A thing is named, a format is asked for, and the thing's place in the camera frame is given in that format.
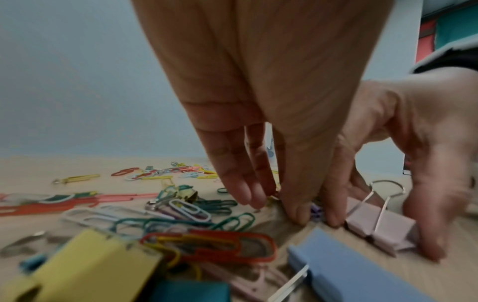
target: wooden table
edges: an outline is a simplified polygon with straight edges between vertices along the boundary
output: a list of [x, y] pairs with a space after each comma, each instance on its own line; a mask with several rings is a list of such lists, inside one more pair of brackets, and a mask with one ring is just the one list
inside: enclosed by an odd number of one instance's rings
[[[74, 193], [84, 191], [99, 191], [111, 193], [151, 193], [161, 190], [160, 181], [126, 182], [123, 177], [111, 177], [110, 174], [130, 167], [146, 167], [153, 165], [166, 168], [172, 161], [186, 164], [206, 164], [204, 158], [27, 158], [12, 157], [0, 159], [0, 192], [1, 193]], [[52, 185], [55, 178], [100, 173], [101, 177], [90, 181]], [[410, 188], [408, 176], [391, 177], [366, 174], [367, 181], [391, 179]], [[175, 184], [190, 184], [199, 191], [201, 197], [217, 197], [216, 189], [222, 187], [214, 180], [180, 179], [175, 177]], [[380, 194], [396, 188], [383, 187]], [[401, 207], [403, 200], [395, 200], [390, 205], [391, 210]], [[145, 201], [123, 202], [138, 208]], [[235, 212], [253, 209], [238, 206]], [[253, 231], [264, 232], [276, 240], [279, 246], [279, 256], [275, 261], [278, 267], [286, 267], [286, 249], [290, 244], [298, 244], [315, 227], [319, 227], [333, 235], [353, 250], [376, 262], [381, 267], [395, 273], [402, 279], [416, 286], [422, 292], [440, 302], [471, 302], [478, 301], [478, 211], [471, 209], [466, 217], [461, 217], [453, 225], [451, 248], [448, 258], [440, 264], [432, 263], [414, 252], [404, 252], [397, 258], [392, 258], [371, 247], [343, 229], [333, 230], [323, 224], [310, 222], [301, 228], [290, 223], [279, 207], [272, 206], [262, 209], [256, 214], [256, 224]], [[3, 247], [21, 237], [34, 232], [49, 229], [65, 229], [58, 222], [57, 214], [36, 216], [0, 217], [0, 247]], [[17, 264], [24, 256], [0, 258], [0, 285], [18, 272]], [[301, 301], [317, 301], [306, 286], [302, 286], [298, 295]]]

